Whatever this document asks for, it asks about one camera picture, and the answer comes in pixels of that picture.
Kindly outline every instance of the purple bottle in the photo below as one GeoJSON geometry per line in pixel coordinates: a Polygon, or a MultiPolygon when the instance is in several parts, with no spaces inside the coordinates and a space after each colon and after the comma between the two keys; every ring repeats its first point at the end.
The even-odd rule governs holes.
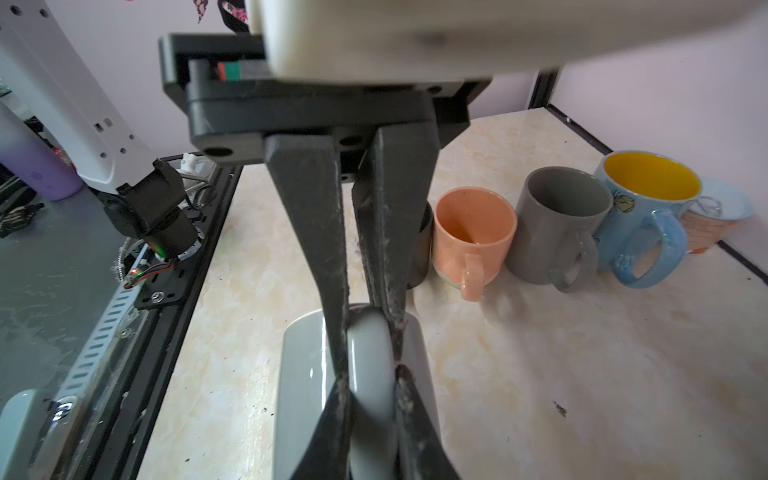
{"type": "Polygon", "coordinates": [[[83,180],[21,119],[0,103],[0,164],[50,201],[80,190],[83,180]]]}

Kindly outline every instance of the gray mug handle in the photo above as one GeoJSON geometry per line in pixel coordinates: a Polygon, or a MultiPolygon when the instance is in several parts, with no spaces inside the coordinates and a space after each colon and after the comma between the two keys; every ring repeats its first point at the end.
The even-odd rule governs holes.
{"type": "Polygon", "coordinates": [[[595,244],[592,234],[581,228],[566,233],[549,270],[549,280],[552,281],[554,287],[563,293],[575,292],[592,280],[597,271],[598,246],[595,244]],[[581,267],[576,278],[571,283],[568,283],[565,279],[565,272],[573,264],[573,257],[569,258],[569,255],[566,255],[569,249],[564,248],[567,242],[576,242],[579,246],[579,255],[581,256],[581,267]]]}

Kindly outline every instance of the screw hole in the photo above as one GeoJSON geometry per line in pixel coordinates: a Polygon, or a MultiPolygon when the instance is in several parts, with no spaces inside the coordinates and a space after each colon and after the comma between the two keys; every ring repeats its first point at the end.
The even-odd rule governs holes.
{"type": "Polygon", "coordinates": [[[209,157],[229,157],[232,150],[227,147],[209,147],[203,150],[209,157]]]}
{"type": "Polygon", "coordinates": [[[343,147],[352,147],[353,145],[357,145],[360,142],[362,142],[362,137],[359,135],[350,135],[339,140],[339,144],[343,147]]]}

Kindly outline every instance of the blue mug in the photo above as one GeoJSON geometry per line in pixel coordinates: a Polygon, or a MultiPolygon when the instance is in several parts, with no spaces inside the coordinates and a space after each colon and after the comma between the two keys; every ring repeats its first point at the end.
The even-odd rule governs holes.
{"type": "Polygon", "coordinates": [[[688,237],[678,219],[698,198],[699,177],[679,162],[644,151],[606,155],[594,175],[614,197],[614,206],[594,232],[598,269],[612,270],[632,288],[656,285],[685,256],[688,237]],[[635,260],[658,242],[659,257],[638,278],[635,260]]]}

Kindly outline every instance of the orange and white cup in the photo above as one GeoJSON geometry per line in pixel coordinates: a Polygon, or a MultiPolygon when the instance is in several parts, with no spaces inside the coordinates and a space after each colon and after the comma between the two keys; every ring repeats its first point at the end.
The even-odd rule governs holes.
{"type": "Polygon", "coordinates": [[[446,192],[435,205],[432,262],[438,275],[477,302],[502,268],[518,217],[501,195],[480,187],[446,192]]]}

